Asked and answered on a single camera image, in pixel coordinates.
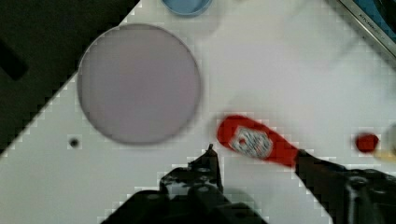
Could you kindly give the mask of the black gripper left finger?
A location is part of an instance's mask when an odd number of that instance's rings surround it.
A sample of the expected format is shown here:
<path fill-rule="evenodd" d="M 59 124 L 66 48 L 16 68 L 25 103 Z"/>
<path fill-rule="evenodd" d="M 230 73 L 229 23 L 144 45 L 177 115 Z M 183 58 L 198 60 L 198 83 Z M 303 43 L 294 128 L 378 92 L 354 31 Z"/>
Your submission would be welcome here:
<path fill-rule="evenodd" d="M 198 186 L 210 186 L 223 192 L 219 158 L 212 144 L 187 167 L 177 167 L 160 180 L 160 192 L 167 194 L 170 200 L 187 196 L 193 187 Z"/>

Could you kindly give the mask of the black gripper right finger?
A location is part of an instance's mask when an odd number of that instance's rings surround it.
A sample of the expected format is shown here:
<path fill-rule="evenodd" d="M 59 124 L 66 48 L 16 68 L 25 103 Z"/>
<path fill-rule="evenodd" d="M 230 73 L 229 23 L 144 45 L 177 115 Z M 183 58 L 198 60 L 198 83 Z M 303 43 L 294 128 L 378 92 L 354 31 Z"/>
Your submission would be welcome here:
<path fill-rule="evenodd" d="M 295 174 L 332 218 L 333 224 L 396 224 L 396 182 L 375 169 L 347 169 L 304 150 Z"/>

